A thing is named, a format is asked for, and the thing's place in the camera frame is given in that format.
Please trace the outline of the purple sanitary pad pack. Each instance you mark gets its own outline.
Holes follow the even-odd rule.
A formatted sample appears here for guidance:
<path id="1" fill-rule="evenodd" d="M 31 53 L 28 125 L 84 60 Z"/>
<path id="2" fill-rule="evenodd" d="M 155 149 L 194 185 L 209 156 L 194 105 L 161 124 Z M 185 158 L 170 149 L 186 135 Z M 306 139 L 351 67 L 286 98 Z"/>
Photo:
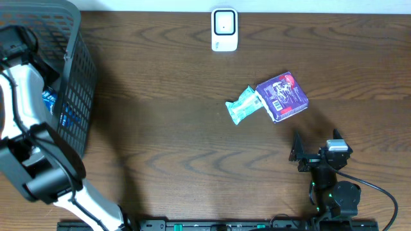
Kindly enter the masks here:
<path id="1" fill-rule="evenodd" d="M 257 85 L 255 92 L 274 123 L 308 108 L 309 100 L 291 72 Z"/>

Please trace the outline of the mint green wipes pack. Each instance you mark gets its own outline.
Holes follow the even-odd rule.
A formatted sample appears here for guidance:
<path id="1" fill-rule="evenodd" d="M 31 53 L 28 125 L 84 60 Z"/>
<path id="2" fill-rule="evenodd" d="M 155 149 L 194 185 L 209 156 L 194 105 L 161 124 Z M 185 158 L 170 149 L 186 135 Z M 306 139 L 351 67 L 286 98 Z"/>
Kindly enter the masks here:
<path id="1" fill-rule="evenodd" d="M 261 100 L 251 86 L 248 86 L 239 96 L 237 101 L 225 102 L 225 106 L 235 125 L 238 125 L 244 118 L 253 114 L 263 107 Z"/>

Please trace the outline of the blue Oreo cookie pack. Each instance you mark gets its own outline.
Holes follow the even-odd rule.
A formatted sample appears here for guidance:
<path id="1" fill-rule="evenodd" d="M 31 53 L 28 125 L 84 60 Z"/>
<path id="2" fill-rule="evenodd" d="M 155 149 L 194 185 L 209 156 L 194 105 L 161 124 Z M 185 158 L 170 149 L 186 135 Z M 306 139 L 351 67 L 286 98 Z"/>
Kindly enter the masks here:
<path id="1" fill-rule="evenodd" d="M 53 114 L 53 109 L 57 101 L 57 93 L 53 89 L 44 90 L 42 93 L 42 100 L 50 114 Z"/>

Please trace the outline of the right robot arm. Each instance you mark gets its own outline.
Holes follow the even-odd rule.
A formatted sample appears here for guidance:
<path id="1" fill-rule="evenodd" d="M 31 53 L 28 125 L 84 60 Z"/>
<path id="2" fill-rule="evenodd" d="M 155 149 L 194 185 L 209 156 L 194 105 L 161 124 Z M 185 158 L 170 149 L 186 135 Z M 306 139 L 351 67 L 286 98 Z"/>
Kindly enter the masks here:
<path id="1" fill-rule="evenodd" d="M 305 152 L 301 136 L 295 133 L 289 161 L 298 163 L 299 172 L 311 174 L 309 196 L 320 215 L 334 219 L 358 214 L 360 186 L 337 180 L 338 170 L 347 165 L 352 152 L 338 130 L 333 130 L 333 138 L 326 141 L 317 153 Z"/>

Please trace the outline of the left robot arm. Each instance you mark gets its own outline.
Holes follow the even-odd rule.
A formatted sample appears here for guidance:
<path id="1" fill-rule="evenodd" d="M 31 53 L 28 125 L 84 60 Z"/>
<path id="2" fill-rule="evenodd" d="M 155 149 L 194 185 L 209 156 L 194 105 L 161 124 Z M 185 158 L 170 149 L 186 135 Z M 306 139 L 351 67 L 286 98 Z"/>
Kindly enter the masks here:
<path id="1" fill-rule="evenodd" d="M 70 211 L 93 230 L 137 230 L 86 178 L 81 156 L 95 88 L 92 62 L 75 61 L 60 73 L 38 58 L 3 59 L 1 88 L 1 171 L 18 192 Z"/>

